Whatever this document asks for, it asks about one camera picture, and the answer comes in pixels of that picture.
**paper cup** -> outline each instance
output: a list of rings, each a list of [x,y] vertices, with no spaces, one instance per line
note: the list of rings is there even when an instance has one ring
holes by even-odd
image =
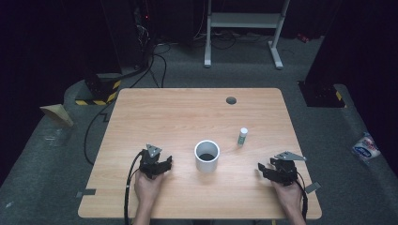
[[[217,168],[220,147],[211,140],[203,140],[194,149],[196,168],[202,173],[212,173]]]

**table top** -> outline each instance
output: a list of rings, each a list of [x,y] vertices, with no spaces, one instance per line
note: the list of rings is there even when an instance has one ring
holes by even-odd
[[[237,102],[227,103],[229,97]],[[249,132],[238,147],[241,128]],[[193,149],[202,140],[220,147],[213,173],[201,173],[195,167]],[[257,170],[258,162],[271,168],[269,158],[284,151],[302,156],[279,89],[121,90],[86,187],[96,192],[83,196],[80,217],[123,217],[130,165],[147,143],[162,148],[160,161],[173,156],[153,218],[285,218],[273,186]],[[311,184],[305,162],[295,163],[305,184]],[[130,218],[137,203],[131,188]],[[307,218],[321,215],[313,192],[308,195]]]

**gray carpet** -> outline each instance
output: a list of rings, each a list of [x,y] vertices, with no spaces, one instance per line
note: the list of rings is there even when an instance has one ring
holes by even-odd
[[[254,43],[238,42],[226,50],[213,48],[212,67],[204,68],[204,47],[162,45],[156,53],[167,61],[164,87],[277,87],[298,136],[310,175],[322,187],[316,192],[323,211],[308,224],[398,224],[398,180],[380,156],[363,166],[350,148],[366,131],[355,104],[343,85],[336,85],[346,108],[309,108],[297,81],[305,80],[322,39],[302,43],[282,38],[278,50],[284,69],[274,67],[267,38]],[[214,41],[218,47],[230,42]],[[164,64],[155,57],[152,68],[161,82]],[[121,88],[141,75],[122,81]],[[0,224],[123,224],[123,219],[87,219],[77,214],[92,166],[84,159],[84,135],[102,106],[77,106],[74,97],[83,82],[66,90],[63,103],[75,122],[70,137],[53,146],[54,124],[43,116],[23,153],[0,189]],[[150,73],[136,88],[156,87]],[[105,112],[112,113],[113,106]],[[87,138],[87,153],[95,160],[107,123],[95,120]],[[278,220],[277,224],[287,224]]]

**dark background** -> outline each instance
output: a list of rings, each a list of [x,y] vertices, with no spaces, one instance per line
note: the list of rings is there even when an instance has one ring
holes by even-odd
[[[4,106],[1,116],[1,184],[43,116],[38,107],[62,103],[66,89],[84,78],[82,70],[75,63],[75,57],[86,59],[98,49],[106,52],[109,46],[100,1],[83,2],[92,4],[94,14],[98,15],[87,18],[87,21],[95,24],[89,27],[97,28],[87,32],[100,32],[100,35],[98,39],[92,40],[99,45],[95,49],[87,48],[87,39],[84,37],[76,39],[77,43],[83,43],[82,55],[70,54],[65,39],[68,34],[62,25],[66,20],[65,6],[79,4],[79,1],[16,0],[0,3],[1,53],[4,64],[1,69]],[[191,22],[181,24],[190,24],[193,28],[188,27],[186,30],[191,34],[196,33],[197,20],[201,19],[203,13],[203,8],[197,1],[195,4],[187,0],[159,2],[171,4],[170,8],[165,7],[158,12],[160,15],[171,15],[167,10],[176,8],[184,10],[184,13],[173,15],[191,18]],[[222,7],[222,0],[213,1],[213,9],[271,12],[278,11],[281,5],[281,1],[269,0],[246,1],[243,6],[238,0],[226,2]],[[398,51],[394,44],[397,36],[393,25],[398,21],[393,11],[397,4],[394,1],[354,0],[343,1],[340,6],[341,3],[340,0],[291,1],[282,37],[295,38],[301,33],[311,39],[326,35],[314,61],[314,69],[310,71],[309,81],[344,83],[348,87],[365,124],[397,173],[397,165],[393,162],[397,157],[394,140],[398,134],[394,113],[394,109],[398,108],[395,92]],[[169,29],[161,30],[160,33],[177,37],[187,35],[176,32],[171,35],[167,34],[167,30]],[[103,66],[93,58],[90,60],[92,69]],[[115,59],[109,56],[105,61],[113,60]]]

